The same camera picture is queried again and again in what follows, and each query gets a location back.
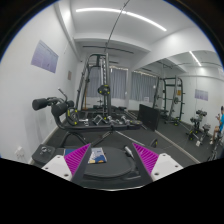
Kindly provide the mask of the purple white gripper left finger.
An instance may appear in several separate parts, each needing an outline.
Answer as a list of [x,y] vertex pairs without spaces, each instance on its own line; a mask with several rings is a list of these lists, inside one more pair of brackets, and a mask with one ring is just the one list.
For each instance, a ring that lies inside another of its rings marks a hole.
[[91,155],[91,145],[84,145],[66,156],[56,155],[42,170],[68,181],[81,181]]

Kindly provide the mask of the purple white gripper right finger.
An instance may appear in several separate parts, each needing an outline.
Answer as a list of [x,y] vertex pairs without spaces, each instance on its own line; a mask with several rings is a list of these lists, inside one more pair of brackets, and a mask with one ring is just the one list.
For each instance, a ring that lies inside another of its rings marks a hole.
[[153,181],[164,178],[182,169],[182,166],[166,153],[157,154],[136,143],[133,146]]

